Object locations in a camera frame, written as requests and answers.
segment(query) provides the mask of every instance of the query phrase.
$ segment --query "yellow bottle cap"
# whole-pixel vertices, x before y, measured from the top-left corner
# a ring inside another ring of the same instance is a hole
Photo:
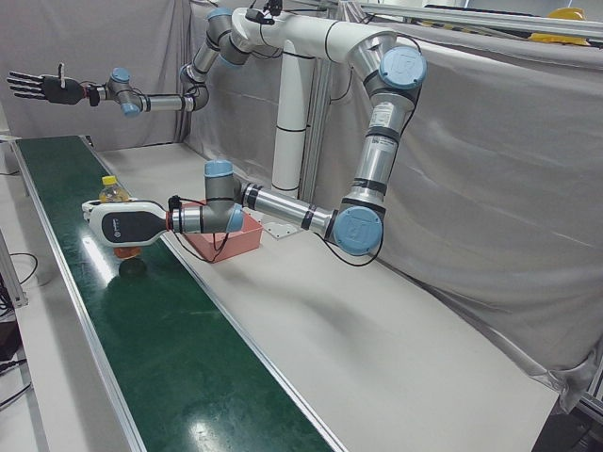
[[[117,177],[103,176],[103,185],[104,186],[112,186],[113,184],[117,184]]]

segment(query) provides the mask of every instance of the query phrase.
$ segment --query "metal frame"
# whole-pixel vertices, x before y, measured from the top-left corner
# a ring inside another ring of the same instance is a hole
[[[337,0],[294,0],[297,3],[312,7],[337,8]],[[590,21],[568,21],[565,19],[549,19],[547,17],[515,16],[512,14],[495,14],[490,12],[442,10],[436,8],[411,8],[395,5],[375,5],[358,2],[360,7],[370,14],[383,14],[403,17],[404,19],[420,19],[468,26],[483,26],[512,31],[530,31],[549,33],[552,35],[577,36],[580,38],[603,39],[603,24]]]
[[[86,139],[84,137],[80,137],[80,139],[91,150],[91,147],[89,146]],[[50,243],[50,248],[52,249],[53,254],[55,255],[55,260],[57,261],[58,268],[63,277],[63,281],[65,282],[70,298],[72,299],[73,307],[75,308],[75,312],[77,313],[79,323],[81,324],[82,329],[84,330],[84,335],[86,336],[87,342],[90,346],[92,359],[94,360],[96,368],[99,371],[101,381],[105,386],[105,390],[109,397],[109,402],[113,407],[113,411],[115,412],[118,418],[118,422],[122,426],[122,430],[125,435],[126,441],[130,446],[130,450],[133,452],[147,452],[146,446],[144,445],[144,442],[140,437],[139,430],[136,427],[134,418],[132,417],[132,413],[130,412],[127,403],[125,402],[125,398],[123,397],[120,385],[118,384],[117,379],[115,378],[115,374],[111,369],[111,365],[109,364],[109,361],[105,355],[105,351],[103,350],[101,341],[98,335],[96,334],[96,330],[94,329],[94,326],[88,314],[88,310],[84,305],[84,300],[82,299],[79,290],[77,290],[77,285],[75,284],[75,280],[73,279],[72,273],[69,270],[69,266],[67,265],[65,256],[63,255],[60,246],[58,245],[57,236],[55,235],[50,224],[50,220],[46,215],[43,206],[41,205],[38,190],[36,189],[31,174],[29,173],[29,169],[27,168],[27,164],[25,163],[23,155],[21,154],[19,144],[16,141],[13,141],[10,143],[10,145],[15,153],[17,162],[19,163],[19,168],[24,179],[25,187],[29,192],[32,202],[34,203],[36,212],[38,213],[38,217],[41,221],[41,226],[44,232],[46,233],[46,237],[48,238],[48,241]],[[101,165],[103,165],[103,163],[98,159],[96,153],[92,154],[101,163]]]
[[[603,424],[603,402],[590,394],[584,394],[578,403],[578,409],[599,424]]]
[[[99,164],[105,170],[110,172],[110,169],[107,167],[105,162],[101,160],[97,152],[95,152],[95,150],[91,148],[86,138],[80,137],[80,139],[82,140],[84,145],[89,149],[90,153],[94,156],[94,158],[96,158]],[[52,226],[50,225],[50,221],[43,210],[40,198],[38,196],[38,192],[36,191],[31,175],[29,174],[23,156],[21,155],[19,145],[16,142],[11,143],[11,145],[13,147],[15,155],[17,156],[17,161],[19,162],[22,175],[24,176],[25,186],[31,194],[31,199],[34,202],[38,215],[40,216],[42,227],[46,233],[46,236],[49,239],[50,246],[57,260],[61,275],[63,276],[63,280],[67,285],[67,289],[71,296],[73,306],[75,307],[75,311],[77,313],[79,321],[84,329],[84,333],[90,346],[90,351],[92,352],[92,358],[96,364],[97,369],[99,370],[101,380],[105,386],[106,392],[109,397],[109,401],[111,402],[113,410],[118,417],[118,421],[122,426],[123,432],[126,436],[126,440],[130,445],[131,451],[146,452],[147,449],[144,445],[144,442],[142,441],[142,438],[140,437],[138,428],[136,427],[136,423],[134,422],[132,414],[129,411],[127,403],[125,402],[120,386],[117,382],[117,379],[115,378],[115,374],[111,369],[111,366],[105,355],[105,351],[103,350],[103,346],[101,345],[100,339],[96,334],[96,330],[94,329],[94,325],[92,324],[92,321],[88,314],[88,310],[84,305],[83,299],[81,298],[81,295],[77,290],[77,286],[75,285],[75,281],[73,280],[73,276],[69,270],[69,267],[67,266],[67,262],[65,261],[60,247],[58,246],[57,237],[55,236],[52,230]],[[295,405],[310,421],[310,423],[318,431],[320,436],[322,436],[325,442],[335,452],[347,452],[348,449],[339,441],[339,439],[328,428],[324,421],[320,419],[320,417],[312,409],[310,404],[295,389],[295,387],[276,367],[272,360],[262,351],[259,345],[255,343],[249,333],[232,317],[228,310],[220,303],[220,300],[217,295],[209,288],[209,286],[205,283],[205,281],[203,280],[203,278],[201,278],[197,271],[186,261],[186,259],[182,256],[181,252],[176,248],[176,246],[165,235],[161,237],[161,240],[166,245],[166,247],[168,247],[168,249],[174,254],[174,256],[180,261],[180,263],[188,271],[190,276],[192,276],[192,278],[197,282],[197,284],[201,286],[201,288],[209,296],[212,302],[224,315],[226,320],[228,320],[228,322],[233,326],[233,328],[241,337],[241,339],[251,349],[253,354],[260,360],[260,362],[266,367],[272,377],[277,381],[279,386],[281,386],[281,388],[283,388],[283,390],[291,398],[291,400],[293,400]]]
[[[19,277],[15,271],[15,266],[10,259],[7,242],[4,240],[2,230],[0,230],[0,275],[7,285],[10,301],[15,309],[27,306],[27,296],[19,283]]]
[[[327,19],[335,16],[334,9],[327,11]],[[327,111],[331,96],[331,79],[333,62],[327,59],[318,59],[315,68],[316,82],[312,89],[310,99],[310,133],[306,138],[303,161],[301,162],[299,198],[302,201],[312,202],[317,184],[318,163],[320,150],[324,137],[324,128],[327,121]]]

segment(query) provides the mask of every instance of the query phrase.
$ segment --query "blue joint cap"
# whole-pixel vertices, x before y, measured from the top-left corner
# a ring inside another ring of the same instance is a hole
[[[230,219],[226,225],[226,233],[236,233],[243,229],[244,218],[243,207],[240,204],[235,204],[233,213],[230,215]]]
[[[115,68],[111,73],[111,78],[119,83],[128,83],[130,81],[130,72],[125,68]]]
[[[210,160],[205,163],[205,177],[230,176],[233,173],[233,164],[228,160]]]
[[[210,20],[212,17],[218,16],[232,16],[233,11],[229,8],[216,8],[209,11],[207,14],[207,20]]]
[[[381,79],[397,89],[420,87],[426,74],[427,61],[413,47],[401,46],[389,50],[379,65]]]
[[[381,242],[383,224],[373,210],[354,205],[337,215],[333,234],[335,244],[341,250],[352,256],[362,256]]]
[[[140,114],[140,108],[136,104],[130,104],[126,102],[124,104],[120,104],[122,107],[122,113],[126,118],[135,118]]]

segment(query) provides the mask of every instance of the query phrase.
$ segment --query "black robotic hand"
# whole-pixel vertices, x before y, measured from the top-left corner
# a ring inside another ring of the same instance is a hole
[[[16,72],[9,74],[7,81],[17,97],[65,105],[75,105],[88,97],[86,87],[77,80],[65,77],[62,63],[58,65],[58,76]]]

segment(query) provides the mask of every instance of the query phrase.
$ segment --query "robotic arm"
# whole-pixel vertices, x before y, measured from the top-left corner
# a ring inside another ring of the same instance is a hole
[[[65,77],[63,63],[58,65],[58,75],[10,72],[7,80],[16,97],[64,105],[75,105],[83,99],[88,99],[90,106],[97,106],[101,101],[114,101],[126,118],[150,111],[197,111],[209,100],[205,78],[220,52],[229,64],[242,65],[254,47],[244,42],[238,47],[233,44],[231,14],[226,8],[216,8],[208,14],[205,43],[192,62],[180,70],[180,79],[187,87],[185,94],[145,94],[130,85],[131,76],[125,68],[115,68],[103,85],[79,83]]]
[[[217,58],[240,66],[257,46],[293,49],[295,58],[325,58],[348,64],[363,81],[373,104],[360,164],[350,192],[339,208],[325,210],[255,184],[240,183],[229,162],[209,162],[205,168],[207,204],[182,206],[172,199],[168,212],[153,202],[84,204],[85,217],[111,247],[147,245],[166,231],[214,233],[238,231],[242,207],[258,210],[313,231],[350,255],[365,255],[383,239],[383,198],[405,125],[416,108],[427,65],[420,49],[401,45],[394,30],[367,24],[281,13],[278,1],[264,8],[217,8],[208,15],[204,44],[180,72],[191,85],[184,95],[146,95],[130,84],[129,73],[118,68],[102,85],[82,87],[58,77],[11,73],[15,95],[75,104],[89,98],[114,100],[126,116],[140,111],[194,111],[207,103],[205,79]]]

